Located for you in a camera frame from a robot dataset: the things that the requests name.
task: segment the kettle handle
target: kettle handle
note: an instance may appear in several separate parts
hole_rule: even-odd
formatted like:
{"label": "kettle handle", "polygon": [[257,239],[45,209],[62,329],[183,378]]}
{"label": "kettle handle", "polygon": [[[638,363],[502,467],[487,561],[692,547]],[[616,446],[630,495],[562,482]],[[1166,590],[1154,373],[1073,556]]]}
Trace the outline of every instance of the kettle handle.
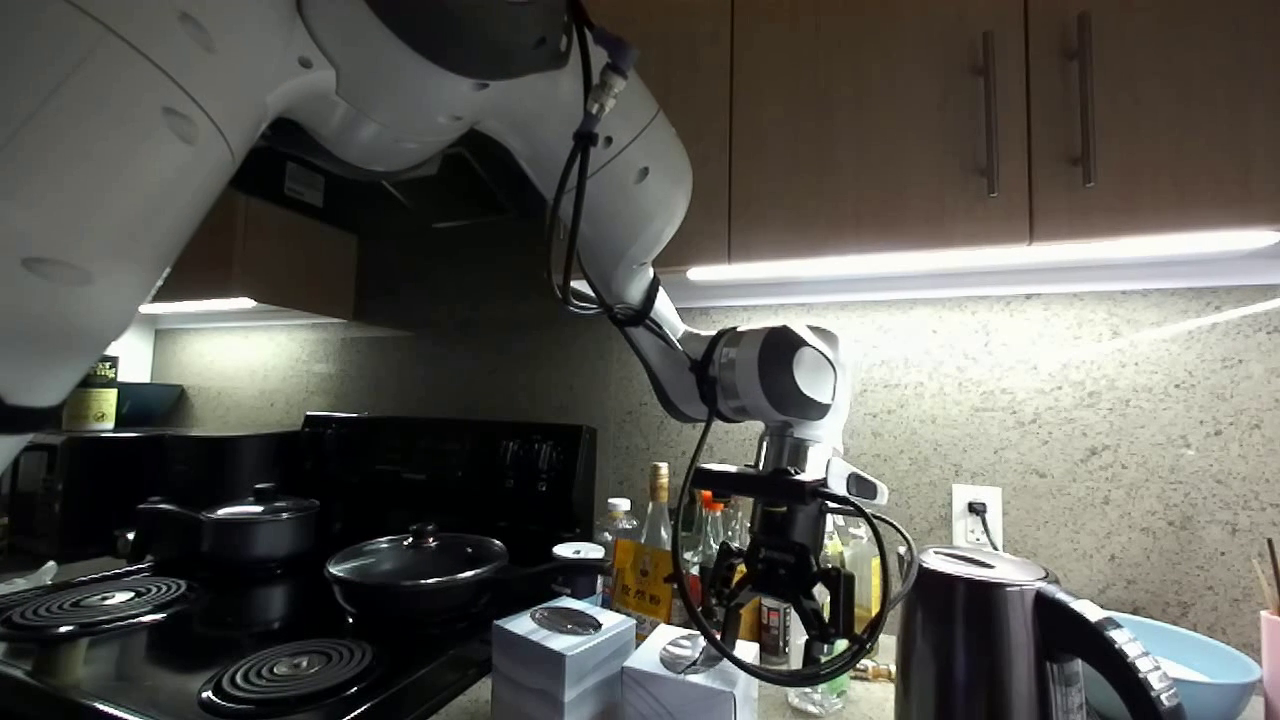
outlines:
{"label": "kettle handle", "polygon": [[1183,720],[1171,675],[1166,675],[1162,658],[1105,607],[1060,586],[1041,586],[1036,615],[1049,655],[1079,655],[1091,664],[1129,702],[1133,720]]}

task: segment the electric kettle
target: electric kettle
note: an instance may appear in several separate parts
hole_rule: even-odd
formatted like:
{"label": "electric kettle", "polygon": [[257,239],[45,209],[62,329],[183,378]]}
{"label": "electric kettle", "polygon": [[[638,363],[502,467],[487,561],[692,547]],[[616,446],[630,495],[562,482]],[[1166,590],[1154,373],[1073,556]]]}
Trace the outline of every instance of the electric kettle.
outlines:
{"label": "electric kettle", "polygon": [[1079,658],[1133,720],[1183,714],[1171,678],[1129,629],[1021,556],[928,547],[901,612],[901,720],[1085,720]]}

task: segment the under-cabinet light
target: under-cabinet light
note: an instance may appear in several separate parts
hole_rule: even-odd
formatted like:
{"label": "under-cabinet light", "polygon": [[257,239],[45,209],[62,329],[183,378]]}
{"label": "under-cabinet light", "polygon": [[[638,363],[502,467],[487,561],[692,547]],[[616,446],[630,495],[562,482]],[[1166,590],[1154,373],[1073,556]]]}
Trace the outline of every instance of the under-cabinet light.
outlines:
{"label": "under-cabinet light", "polygon": [[812,258],[747,258],[695,263],[689,285],[752,285],[752,278],[861,278],[861,277],[954,277],[954,272],[1036,272],[1105,258],[1193,258],[1241,257],[1280,244],[1275,228],[1166,231],[1115,239],[1049,239],[1049,244],[982,244],[933,253],[866,253]]}
{"label": "under-cabinet light", "polygon": [[143,305],[141,315],[208,315],[208,313],[250,313],[251,296],[206,296],[206,298],[156,298]]}

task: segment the stovetop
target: stovetop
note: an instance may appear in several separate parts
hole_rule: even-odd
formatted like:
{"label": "stovetop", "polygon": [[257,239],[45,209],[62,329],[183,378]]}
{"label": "stovetop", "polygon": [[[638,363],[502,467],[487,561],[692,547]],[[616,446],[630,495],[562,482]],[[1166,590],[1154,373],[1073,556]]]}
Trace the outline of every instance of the stovetop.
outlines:
{"label": "stovetop", "polygon": [[[536,601],[545,582],[523,580],[491,615]],[[0,607],[0,714],[11,720],[433,714],[483,672],[487,619],[453,636],[359,636],[319,573],[126,574]]]}

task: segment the cabinet handle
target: cabinet handle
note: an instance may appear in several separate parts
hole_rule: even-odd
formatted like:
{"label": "cabinet handle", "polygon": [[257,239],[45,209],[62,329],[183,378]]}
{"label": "cabinet handle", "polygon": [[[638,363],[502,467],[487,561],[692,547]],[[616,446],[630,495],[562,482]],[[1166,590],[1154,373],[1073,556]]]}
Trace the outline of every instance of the cabinet handle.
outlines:
{"label": "cabinet handle", "polygon": [[1000,193],[1000,131],[996,131],[996,30],[982,35],[982,63],[973,69],[985,97],[985,156],[982,170],[987,179],[987,197]]}
{"label": "cabinet handle", "polygon": [[1079,169],[1079,182],[1097,182],[1097,131],[1091,131],[1091,10],[1075,17],[1075,46],[1069,46],[1069,58],[1075,63],[1075,88],[1079,88],[1079,156],[1073,165]]}

